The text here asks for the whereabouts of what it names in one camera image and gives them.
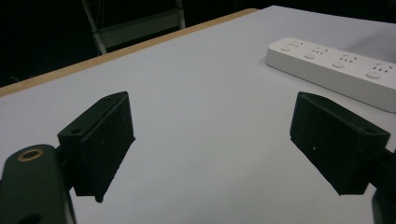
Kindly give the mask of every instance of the gray chair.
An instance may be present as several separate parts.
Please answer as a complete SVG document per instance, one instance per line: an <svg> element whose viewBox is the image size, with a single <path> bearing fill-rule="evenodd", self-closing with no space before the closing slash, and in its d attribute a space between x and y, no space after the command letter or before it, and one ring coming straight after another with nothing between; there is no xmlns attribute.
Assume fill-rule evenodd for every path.
<svg viewBox="0 0 396 224"><path fill-rule="evenodd" d="M103 0L89 2L87 0L81 0L81 3L91 24L96 45L102 54L107 53L107 48L114 47L118 44L173 27L178 27L178 29L184 29L186 27L183 4L181 0L175 0L175 8L99 29L92 15L90 4L99 3L100 1Z"/></svg>

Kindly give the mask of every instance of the wooden table edge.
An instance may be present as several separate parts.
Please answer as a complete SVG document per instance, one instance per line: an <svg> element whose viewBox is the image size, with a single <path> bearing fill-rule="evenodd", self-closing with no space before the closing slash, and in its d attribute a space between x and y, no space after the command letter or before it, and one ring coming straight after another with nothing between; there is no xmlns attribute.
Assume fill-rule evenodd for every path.
<svg viewBox="0 0 396 224"><path fill-rule="evenodd" d="M117 59L119 57L125 56L127 54L137 52L141 49L146 49L146 48L152 47L154 45L161 44L165 41L168 41L168 40L171 40L171 39L183 36L183 35L187 35L187 34L190 34L190 33L196 32L196 31L200 31L205 28L208 28L208 27L211 27L211 26L214 26L214 25L226 22L226 21L231 21L233 19L245 16L245 15L253 13L255 11L258 11L258 9L248 8L248 9L245 9L245 10L242 10L239 12L235 12L233 14L230 14L230 15L227 15L224 17L214 19L212 21L206 21L206 22L194 25L192 27L188 27L186 29L173 32L168 35L162 35L162 36L150 39L148 41L124 48L124 49L119 49L117 51L110 52L108 54L105 54L105 55L102 55L102 56L99 56L96 58L92 58L92 59L89 59L89 60L81 62L81 63L75 63L73 65L43 74L41 76L32 77L32 78L26 79L24 81L17 82L15 84L5 86L3 88L0 88L0 97L9 95L9 94L17 92L17 91L23 91L23 90L32 88L32 87L40 85L40 84L50 82L50 81L60 78L60 77L65 77L65 76L74 74L78 71L82 71L87 68L96 66L97 64L105 63L105 62Z"/></svg>

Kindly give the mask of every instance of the white power strip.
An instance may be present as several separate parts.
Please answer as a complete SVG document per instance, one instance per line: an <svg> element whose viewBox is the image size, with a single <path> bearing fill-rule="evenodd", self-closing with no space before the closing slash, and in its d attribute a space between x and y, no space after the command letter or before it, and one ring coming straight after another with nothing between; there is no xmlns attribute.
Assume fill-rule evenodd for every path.
<svg viewBox="0 0 396 224"><path fill-rule="evenodd" d="M266 63L367 105L396 113L396 64L295 38L268 47Z"/></svg>

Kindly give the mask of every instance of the screw hole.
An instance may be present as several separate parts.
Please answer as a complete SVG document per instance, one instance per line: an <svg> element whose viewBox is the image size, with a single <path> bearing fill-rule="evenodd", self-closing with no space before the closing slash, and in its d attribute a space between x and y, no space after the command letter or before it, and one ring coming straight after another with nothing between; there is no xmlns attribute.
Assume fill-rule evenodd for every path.
<svg viewBox="0 0 396 224"><path fill-rule="evenodd" d="M72 133L81 133L82 129L75 129L72 131Z"/></svg>
<svg viewBox="0 0 396 224"><path fill-rule="evenodd" d="M38 214L33 214L28 217L24 217L18 224L38 224L41 221L41 216Z"/></svg>
<svg viewBox="0 0 396 224"><path fill-rule="evenodd" d="M34 148L21 153L18 161L32 161L43 155L44 151L40 148Z"/></svg>
<svg viewBox="0 0 396 224"><path fill-rule="evenodd" d="M365 128L364 131L366 131L367 133L375 133L373 129L369 129L369 128Z"/></svg>

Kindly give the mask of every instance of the black plastic part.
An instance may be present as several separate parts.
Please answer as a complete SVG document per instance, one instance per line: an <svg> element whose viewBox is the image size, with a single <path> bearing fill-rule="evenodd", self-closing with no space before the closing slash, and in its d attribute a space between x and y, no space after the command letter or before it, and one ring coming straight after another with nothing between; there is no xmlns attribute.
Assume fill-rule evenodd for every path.
<svg viewBox="0 0 396 224"><path fill-rule="evenodd" d="M380 154L373 157L370 166L370 183L377 188L378 193L387 197L390 202L394 203L396 203L395 161L396 155L383 149Z"/></svg>
<svg viewBox="0 0 396 224"><path fill-rule="evenodd" d="M0 223L75 223L53 147L27 147L8 157L0 188Z"/></svg>
<svg viewBox="0 0 396 224"><path fill-rule="evenodd" d="M128 93L102 98L58 134L61 158L72 158L77 196L101 202L134 141Z"/></svg>
<svg viewBox="0 0 396 224"><path fill-rule="evenodd" d="M374 224L396 224L396 203L376 191L372 199Z"/></svg>
<svg viewBox="0 0 396 224"><path fill-rule="evenodd" d="M364 193L372 158L389 140L389 133L373 123L306 92L297 96L290 136L338 194Z"/></svg>

